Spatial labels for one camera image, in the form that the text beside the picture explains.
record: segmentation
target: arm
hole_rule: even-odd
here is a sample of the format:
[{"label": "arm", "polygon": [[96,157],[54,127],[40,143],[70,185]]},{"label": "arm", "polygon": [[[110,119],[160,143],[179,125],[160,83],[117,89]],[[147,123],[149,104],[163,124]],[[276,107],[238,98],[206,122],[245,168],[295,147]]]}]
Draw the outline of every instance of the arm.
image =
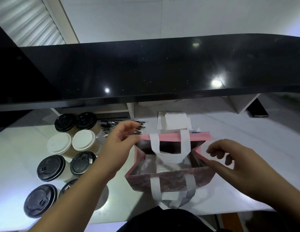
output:
[{"label": "arm", "polygon": [[140,139],[138,135],[127,137],[138,126],[139,123],[133,121],[118,124],[108,135],[94,164],[29,231],[84,231],[102,190],[123,166],[130,149]]},{"label": "arm", "polygon": [[223,179],[240,192],[266,203],[300,225],[300,191],[280,176],[255,151],[235,141],[223,139],[212,143],[207,152],[225,159],[225,165],[235,161],[230,169],[215,160],[205,160]]}]

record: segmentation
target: white table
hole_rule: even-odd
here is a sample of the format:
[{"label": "white table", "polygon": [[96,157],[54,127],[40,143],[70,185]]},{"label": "white table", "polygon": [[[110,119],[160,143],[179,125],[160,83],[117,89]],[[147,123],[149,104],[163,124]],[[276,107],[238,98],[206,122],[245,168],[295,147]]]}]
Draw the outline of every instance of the white table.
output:
[{"label": "white table", "polygon": [[[201,131],[210,131],[213,141],[229,138],[254,149],[300,190],[300,105],[264,95],[259,99],[269,113],[268,118],[237,114],[221,97],[136,106],[135,117],[146,121],[144,133],[149,134],[160,132],[156,130],[158,111],[186,112],[193,128],[198,126]],[[50,110],[35,110],[0,133],[0,231],[26,229],[36,221],[24,214],[23,204],[27,195],[43,184],[36,176],[36,167],[49,156],[46,143],[56,133],[50,124],[55,118]],[[205,152],[211,142],[202,145],[207,158],[212,158]],[[151,195],[133,191],[125,180],[124,174],[132,164],[133,149],[127,162],[108,183],[107,203],[94,211],[90,223],[126,221],[155,206]],[[58,189],[65,184],[50,183]],[[243,195],[217,174],[182,208],[195,215],[270,209]]]}]

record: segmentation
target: person's right hand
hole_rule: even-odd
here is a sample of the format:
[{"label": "person's right hand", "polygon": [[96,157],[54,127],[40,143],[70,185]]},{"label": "person's right hand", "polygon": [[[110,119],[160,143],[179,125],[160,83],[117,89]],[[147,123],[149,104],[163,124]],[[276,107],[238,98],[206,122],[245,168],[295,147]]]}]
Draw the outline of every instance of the person's right hand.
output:
[{"label": "person's right hand", "polygon": [[233,187],[255,200],[274,203],[277,192],[285,191],[286,185],[290,185],[255,151],[233,140],[216,141],[208,147],[207,152],[218,159],[229,153],[225,164],[230,165],[234,160],[234,169],[215,160],[206,160],[206,163]]}]

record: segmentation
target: black countertop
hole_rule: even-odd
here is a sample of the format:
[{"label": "black countertop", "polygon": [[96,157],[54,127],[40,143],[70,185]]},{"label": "black countertop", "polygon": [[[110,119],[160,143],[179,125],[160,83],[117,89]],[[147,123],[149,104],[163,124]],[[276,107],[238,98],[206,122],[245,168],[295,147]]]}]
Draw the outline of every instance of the black countertop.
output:
[{"label": "black countertop", "polygon": [[300,37],[214,35],[4,48],[0,53],[0,67],[6,65],[6,73],[0,70],[5,81],[0,110],[14,109],[16,103],[34,109],[32,102],[43,101],[67,101],[46,105],[59,107],[300,93]]}]

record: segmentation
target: black device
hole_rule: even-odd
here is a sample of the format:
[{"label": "black device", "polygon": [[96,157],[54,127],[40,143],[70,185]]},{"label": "black device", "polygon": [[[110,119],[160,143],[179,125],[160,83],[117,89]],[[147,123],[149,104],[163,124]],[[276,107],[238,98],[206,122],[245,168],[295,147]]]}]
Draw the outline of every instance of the black device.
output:
[{"label": "black device", "polygon": [[263,105],[256,98],[249,106],[248,111],[253,117],[268,117],[268,113],[264,109]]}]

